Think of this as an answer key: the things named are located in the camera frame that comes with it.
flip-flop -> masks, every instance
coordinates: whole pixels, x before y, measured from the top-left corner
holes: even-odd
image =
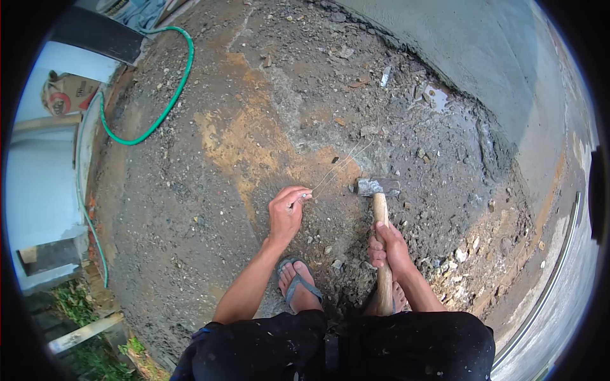
[[[309,265],[307,264],[307,262],[305,262],[302,258],[299,257],[295,257],[295,256],[290,256],[290,257],[286,257],[284,258],[281,262],[279,262],[278,267],[276,267],[276,274],[278,275],[278,278],[280,276],[280,274],[282,273],[282,267],[284,267],[284,265],[286,265],[286,263],[290,263],[290,264],[294,264],[296,261],[301,261],[305,264],[305,266],[307,266],[307,270],[309,271],[309,274],[314,274],[311,271],[311,268],[309,267]],[[284,299],[286,300],[286,303],[288,305],[290,305],[290,301],[292,300],[292,296],[295,293],[295,289],[296,289],[296,285],[297,284],[302,284],[303,287],[305,287],[309,292],[311,292],[312,294],[316,295],[318,297],[318,300],[320,300],[320,304],[322,304],[322,293],[320,292],[320,290],[318,290],[315,286],[311,285],[310,283],[306,282],[303,277],[301,277],[299,275],[299,273],[297,273],[295,275],[294,278],[292,278],[292,281],[290,282],[290,285],[288,286],[288,290],[286,290],[286,296],[284,297]]]

sledgehammer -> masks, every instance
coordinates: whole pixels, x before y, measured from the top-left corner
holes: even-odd
[[[383,222],[389,226],[387,216],[386,195],[389,197],[398,196],[400,193],[400,183],[396,180],[386,179],[385,177],[372,177],[370,179],[358,179],[358,195],[373,197],[373,217],[375,223]],[[386,242],[377,233],[377,240],[386,248]],[[393,311],[392,303],[392,269],[387,260],[383,261],[383,266],[377,270],[377,315],[389,316]]]

forearm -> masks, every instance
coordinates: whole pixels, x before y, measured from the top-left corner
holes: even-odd
[[[252,319],[265,293],[267,283],[285,246],[268,238],[220,299],[213,321],[229,324]]]
[[[396,274],[396,280],[404,291],[409,305],[415,312],[446,311],[445,306],[436,298],[419,270],[411,263],[407,270]]]

hose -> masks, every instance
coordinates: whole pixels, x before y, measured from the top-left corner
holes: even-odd
[[[141,143],[146,138],[148,138],[153,133],[153,131],[155,131],[157,129],[157,127],[163,122],[163,120],[165,120],[167,115],[170,113],[171,108],[174,107],[176,101],[178,100],[178,97],[180,97],[180,93],[182,93],[182,89],[184,88],[184,85],[187,83],[188,74],[190,73],[191,66],[193,64],[193,57],[195,55],[195,49],[193,47],[193,39],[188,34],[188,32],[182,28],[178,28],[177,26],[166,26],[166,27],[159,28],[159,29],[140,29],[140,32],[146,33],[146,34],[153,34],[153,33],[163,32],[164,30],[176,30],[176,31],[180,32],[184,36],[184,38],[186,38],[187,44],[188,44],[187,66],[184,69],[184,75],[182,76],[182,80],[180,81],[180,84],[176,88],[176,91],[174,91],[174,95],[171,97],[170,102],[165,107],[165,110],[163,110],[161,115],[157,118],[157,120],[152,124],[152,126],[145,133],[143,133],[140,137],[133,139],[133,140],[124,140],[124,139],[121,139],[120,137],[116,136],[112,131],[110,131],[110,129],[108,128],[108,124],[106,123],[106,117],[104,116],[104,95],[102,94],[102,92],[99,91],[97,94],[95,94],[95,96],[91,100],[91,104],[93,104],[93,101],[99,97],[99,117],[102,121],[102,125],[104,126],[104,129],[106,130],[108,135],[113,140],[115,140],[117,143],[120,143],[120,144],[123,144],[126,146],[135,146],[136,144]],[[85,116],[82,119],[81,124],[82,124],[83,128],[85,126],[85,121],[87,120],[87,117],[89,116],[90,109],[91,109],[91,107],[87,108],[87,111],[85,112]],[[89,213],[87,212],[87,209],[85,208],[85,200],[84,200],[84,197],[83,197],[82,191],[81,191],[82,136],[83,136],[82,132],[80,134],[78,134],[78,142],[77,142],[77,146],[76,146],[76,193],[77,193],[77,198],[78,198],[78,202],[79,202],[79,207],[85,213],[85,218],[87,219],[87,224],[89,225],[89,228],[91,228],[91,232],[93,233],[93,238],[95,239],[95,243],[98,246],[99,256],[102,258],[102,266],[104,268],[104,288],[107,288],[108,287],[108,265],[106,264],[106,256],[104,255],[104,252],[102,251],[102,246],[99,243],[98,234],[95,232],[95,228],[93,227],[93,222],[91,221],[91,218],[89,218]]]

wet ground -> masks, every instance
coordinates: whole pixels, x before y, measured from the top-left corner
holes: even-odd
[[[390,220],[450,310],[486,316],[531,245],[515,148],[493,116],[334,11],[300,0],[193,6],[174,23],[196,48],[179,102],[144,143],[104,148],[96,223],[110,287],[163,365],[177,362],[258,250],[279,189],[313,188],[331,170],[287,252],[311,265],[334,321],[375,281],[370,200],[352,192],[357,177],[400,181]],[[117,135],[133,139],[153,123],[186,57],[180,35],[157,37],[110,116]],[[272,279],[257,314],[285,308]]]

